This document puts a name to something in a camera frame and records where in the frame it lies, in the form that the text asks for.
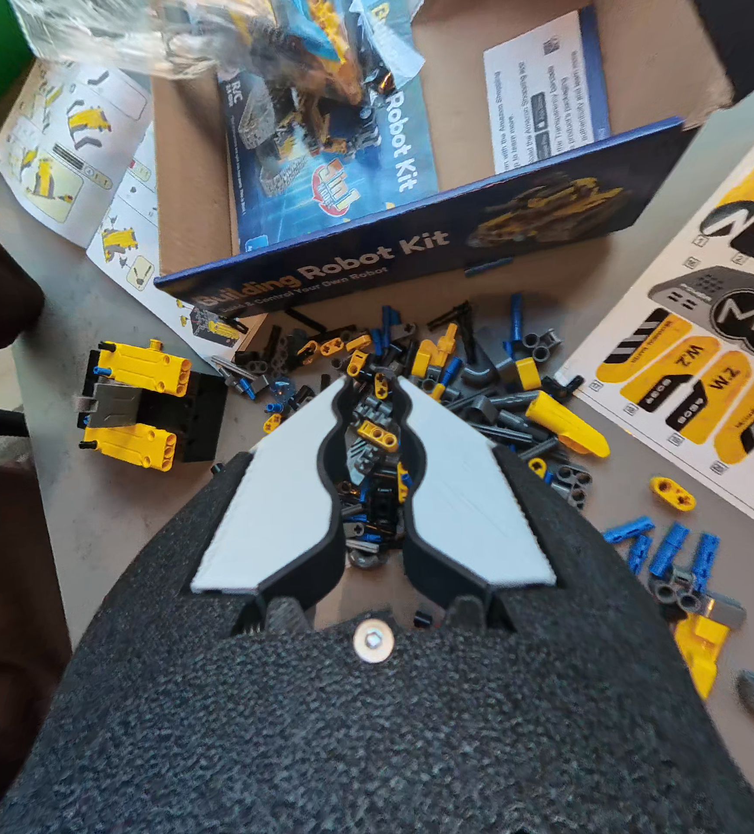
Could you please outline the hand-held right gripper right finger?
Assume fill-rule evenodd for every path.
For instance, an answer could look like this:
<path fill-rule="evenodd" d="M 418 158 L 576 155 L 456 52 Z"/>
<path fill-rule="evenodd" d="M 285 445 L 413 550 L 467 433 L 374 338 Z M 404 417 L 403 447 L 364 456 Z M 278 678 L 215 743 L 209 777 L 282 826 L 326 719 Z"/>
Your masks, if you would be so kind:
<path fill-rule="evenodd" d="M 443 609 L 474 596 L 554 587 L 556 573 L 496 457 L 496 446 L 413 383 L 397 382 L 404 502 L 403 568 Z"/>

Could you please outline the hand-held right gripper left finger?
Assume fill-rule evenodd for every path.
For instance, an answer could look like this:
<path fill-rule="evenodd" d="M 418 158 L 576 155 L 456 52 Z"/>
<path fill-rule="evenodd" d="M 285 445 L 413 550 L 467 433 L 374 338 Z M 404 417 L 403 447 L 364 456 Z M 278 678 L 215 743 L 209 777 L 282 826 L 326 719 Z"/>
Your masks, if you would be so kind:
<path fill-rule="evenodd" d="M 193 577 L 193 593 L 296 599 L 309 610 L 341 580 L 341 499 L 354 384 L 333 382 L 255 446 Z"/>

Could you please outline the pile of blue grey connectors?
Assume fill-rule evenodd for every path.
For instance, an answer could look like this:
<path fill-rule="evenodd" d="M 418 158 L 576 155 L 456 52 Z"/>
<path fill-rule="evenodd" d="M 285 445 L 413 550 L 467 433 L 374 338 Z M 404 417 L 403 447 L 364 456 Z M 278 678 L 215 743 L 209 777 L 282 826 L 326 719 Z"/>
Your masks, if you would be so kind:
<path fill-rule="evenodd" d="M 472 308 L 462 304 L 431 321 L 429 328 L 446 326 L 436 341 L 412 340 L 414 326 L 402 324 L 397 311 L 384 307 L 381 329 L 357 333 L 342 328 L 309 340 L 298 337 L 292 343 L 280 339 L 277 355 L 272 353 L 273 344 L 268 344 L 268 360 L 276 372 L 330 358 L 337 380 L 354 384 L 355 402 L 344 435 L 344 477 L 334 484 L 341 499 L 345 563 L 372 569 L 396 550 L 403 559 L 403 509 L 411 477 L 401 458 L 400 380 L 413 383 L 494 443 L 505 474 L 511 464 L 518 472 L 532 471 L 545 484 L 539 490 L 541 499 L 549 498 L 553 490 L 568 506 L 582 510 L 591 475 L 572 466 L 558 448 L 600 458 L 610 453 L 605 438 L 565 406 L 582 379 L 575 377 L 559 386 L 540 378 L 536 361 L 558 340 L 551 331 L 539 339 L 518 335 L 517 296 L 511 305 L 514 342 L 478 345 L 471 314 Z M 333 382 L 323 377 L 321 392 Z M 266 405 L 265 438 L 316 397 L 307 386 L 291 391 L 288 380 L 271 382 L 269 387 L 278 401 Z M 517 499 L 528 517 L 527 505 Z M 551 563 L 550 527 L 540 520 L 529 523 Z"/>

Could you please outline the black and yellow brick block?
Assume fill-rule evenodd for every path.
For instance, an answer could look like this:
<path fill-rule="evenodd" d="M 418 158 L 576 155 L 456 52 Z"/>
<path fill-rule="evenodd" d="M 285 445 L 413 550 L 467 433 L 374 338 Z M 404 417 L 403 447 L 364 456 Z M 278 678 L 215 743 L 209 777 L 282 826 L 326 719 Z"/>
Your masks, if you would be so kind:
<path fill-rule="evenodd" d="M 78 398 L 79 447 L 147 470 L 215 461 L 227 389 L 190 360 L 146 348 L 99 342 Z"/>

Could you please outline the grey desk with wooden edge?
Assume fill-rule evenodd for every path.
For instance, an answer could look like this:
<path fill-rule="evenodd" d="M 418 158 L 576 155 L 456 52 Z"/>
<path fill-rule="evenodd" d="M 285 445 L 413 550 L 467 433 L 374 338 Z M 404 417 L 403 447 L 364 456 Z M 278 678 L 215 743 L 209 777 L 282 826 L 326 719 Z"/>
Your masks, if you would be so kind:
<path fill-rule="evenodd" d="M 22 86 L 0 101 L 0 127 Z M 484 314 L 506 307 L 514 290 L 525 293 L 531 324 L 555 327 L 566 357 L 595 328 L 712 195 L 754 143 L 754 92 L 711 116 L 673 173 L 636 221 L 606 238 L 518 258 L 473 278 L 462 271 L 432 275 L 310 305 L 306 314 L 324 324 L 351 307 L 351 320 L 372 321 L 383 303 L 423 324 L 468 298 Z M 0 242 L 40 284 L 47 297 L 37 327 L 13 349 L 17 380 L 31 434 L 49 538 L 69 635 L 80 639 L 100 602 L 143 545 L 208 480 L 195 464 L 179 473 L 137 471 L 78 452 L 71 396 L 86 352 L 108 335 L 155 336 L 179 349 L 179 338 L 87 260 L 84 252 L 32 220 L 0 176 Z M 727 643 L 720 676 L 707 702 L 727 748 L 754 787 L 754 720 L 739 706 L 733 676 L 754 671 L 754 520 L 691 479 L 584 403 L 575 410 L 608 439 L 611 457 L 595 465 L 596 484 L 585 514 L 599 530 L 654 512 L 659 526 L 670 514 L 646 483 L 653 474 L 675 476 L 699 500 L 688 522 L 722 539 L 713 587 L 747 609 L 743 628 Z"/>

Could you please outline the clear plastic bag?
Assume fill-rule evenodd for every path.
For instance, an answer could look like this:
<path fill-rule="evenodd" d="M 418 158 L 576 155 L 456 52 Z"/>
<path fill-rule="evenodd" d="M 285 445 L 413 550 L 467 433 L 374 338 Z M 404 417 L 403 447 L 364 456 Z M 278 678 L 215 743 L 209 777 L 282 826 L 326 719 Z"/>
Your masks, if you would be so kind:
<path fill-rule="evenodd" d="M 39 58 L 187 79 L 240 72 L 350 105 L 417 77 L 422 2 L 12 1 Z"/>

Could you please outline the printed parts sheet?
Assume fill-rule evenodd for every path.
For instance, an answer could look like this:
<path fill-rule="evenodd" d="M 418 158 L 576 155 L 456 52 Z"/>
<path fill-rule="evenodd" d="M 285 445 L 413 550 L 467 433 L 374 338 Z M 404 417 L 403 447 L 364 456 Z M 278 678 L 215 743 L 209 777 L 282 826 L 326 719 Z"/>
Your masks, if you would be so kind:
<path fill-rule="evenodd" d="M 556 373 L 754 519 L 754 146 Z"/>

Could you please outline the blue cardboard kit box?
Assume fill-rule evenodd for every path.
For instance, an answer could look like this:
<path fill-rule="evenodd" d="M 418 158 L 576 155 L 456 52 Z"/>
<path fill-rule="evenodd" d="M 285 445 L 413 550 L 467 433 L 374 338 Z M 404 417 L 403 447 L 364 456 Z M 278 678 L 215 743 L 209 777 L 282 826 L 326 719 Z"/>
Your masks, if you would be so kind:
<path fill-rule="evenodd" d="M 439 184 L 434 196 L 248 254 L 158 278 L 186 303 L 229 317 L 311 304 L 410 278 L 603 238 L 630 227 L 689 141 L 690 130 L 733 92 L 700 2 L 586 2 L 595 65 L 555 70 L 557 90 L 533 105 L 528 59 L 485 67 L 484 53 L 538 29 L 581 2 L 426 2 L 413 23 L 426 64 L 423 98 Z M 494 173 L 511 129 L 544 113 L 551 145 L 589 119 L 585 82 L 601 68 L 608 136 L 547 159 L 518 150 Z"/>

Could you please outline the instruction booklet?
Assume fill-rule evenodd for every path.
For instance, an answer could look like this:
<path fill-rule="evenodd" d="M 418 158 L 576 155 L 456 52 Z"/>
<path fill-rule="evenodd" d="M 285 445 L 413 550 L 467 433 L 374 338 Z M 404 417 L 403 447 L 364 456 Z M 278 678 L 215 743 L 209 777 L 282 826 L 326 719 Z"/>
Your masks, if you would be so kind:
<path fill-rule="evenodd" d="M 36 60 L 0 132 L 0 173 L 39 223 L 83 248 L 202 360 L 226 366 L 246 330 L 155 287 L 161 275 L 153 99 L 113 68 Z"/>

